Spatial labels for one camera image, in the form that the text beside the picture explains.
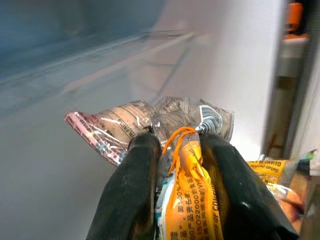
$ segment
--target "orange string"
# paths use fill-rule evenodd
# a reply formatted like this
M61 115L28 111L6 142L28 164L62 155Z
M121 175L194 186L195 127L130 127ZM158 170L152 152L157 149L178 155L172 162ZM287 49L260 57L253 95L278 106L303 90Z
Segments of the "orange string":
M168 141L166 142L166 144L165 144L165 146L164 146L164 148L162 150L162 155L165 154L167 148L172 143L172 141L175 139L175 137L177 135L181 134L180 137L178 138L176 147L175 147L174 152L173 152L173 161L172 161L171 167L169 169L169 173L171 173L175 169L175 167L180 166L179 149L181 147L181 144L182 144L182 141L184 139L184 136L189 135L189 134L195 134L195 133L197 133L197 132L193 127L183 126L183 127L180 127L177 131L175 131L171 135L171 137L168 139Z

